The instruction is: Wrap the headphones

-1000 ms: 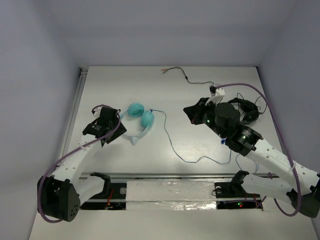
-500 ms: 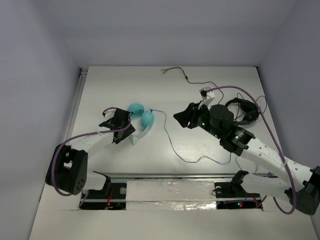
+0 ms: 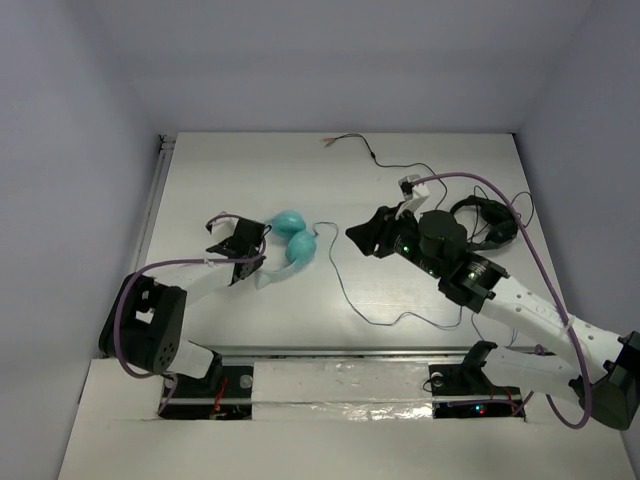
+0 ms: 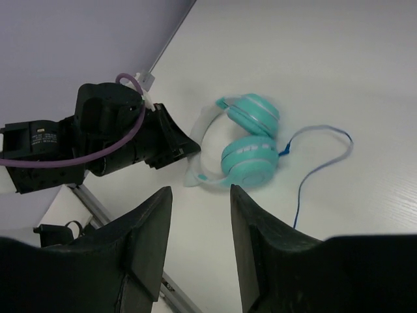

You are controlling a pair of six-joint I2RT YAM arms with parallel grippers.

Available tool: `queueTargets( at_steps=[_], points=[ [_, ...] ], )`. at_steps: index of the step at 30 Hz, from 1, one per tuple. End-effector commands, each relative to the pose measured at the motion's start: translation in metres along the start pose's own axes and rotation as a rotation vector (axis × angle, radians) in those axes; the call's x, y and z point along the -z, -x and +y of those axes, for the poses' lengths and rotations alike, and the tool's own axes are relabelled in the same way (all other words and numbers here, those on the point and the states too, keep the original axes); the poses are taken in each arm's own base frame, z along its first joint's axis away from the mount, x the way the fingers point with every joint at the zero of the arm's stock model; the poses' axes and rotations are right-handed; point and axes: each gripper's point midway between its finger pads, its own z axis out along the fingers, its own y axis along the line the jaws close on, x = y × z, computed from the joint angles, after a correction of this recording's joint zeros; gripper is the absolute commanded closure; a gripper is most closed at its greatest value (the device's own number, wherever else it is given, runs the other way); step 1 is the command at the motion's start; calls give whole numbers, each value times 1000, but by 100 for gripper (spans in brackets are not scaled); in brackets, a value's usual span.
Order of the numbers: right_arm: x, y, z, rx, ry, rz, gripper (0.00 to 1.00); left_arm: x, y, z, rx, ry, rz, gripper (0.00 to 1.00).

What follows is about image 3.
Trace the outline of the teal cat-ear headphones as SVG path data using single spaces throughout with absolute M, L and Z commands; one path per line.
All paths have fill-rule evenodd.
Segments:
M 303 270 L 315 257 L 316 236 L 308 228 L 303 216 L 294 210 L 284 210 L 274 215 L 268 224 L 270 232 L 286 243 L 284 259 L 286 264 L 278 270 L 258 270 L 255 287 L 258 290 L 281 283 Z

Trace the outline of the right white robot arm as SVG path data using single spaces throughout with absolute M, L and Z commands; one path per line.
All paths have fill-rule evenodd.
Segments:
M 382 206 L 347 237 L 366 256 L 397 254 L 438 281 L 454 304 L 524 334 L 547 355 L 523 354 L 478 342 L 462 364 L 470 391 L 513 385 L 562 398 L 615 430 L 632 425 L 639 408 L 639 334 L 600 329 L 522 285 L 503 267 L 468 250 L 466 229 L 444 211 L 415 216 Z

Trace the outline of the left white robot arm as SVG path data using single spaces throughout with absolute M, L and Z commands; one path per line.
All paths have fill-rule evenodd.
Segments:
M 120 287 L 98 340 L 100 352 L 134 378 L 182 375 L 200 394 L 222 382 L 218 355 L 183 338 L 187 308 L 253 275 L 270 227 L 221 214 L 206 224 L 214 244 L 190 258 L 148 264 Z

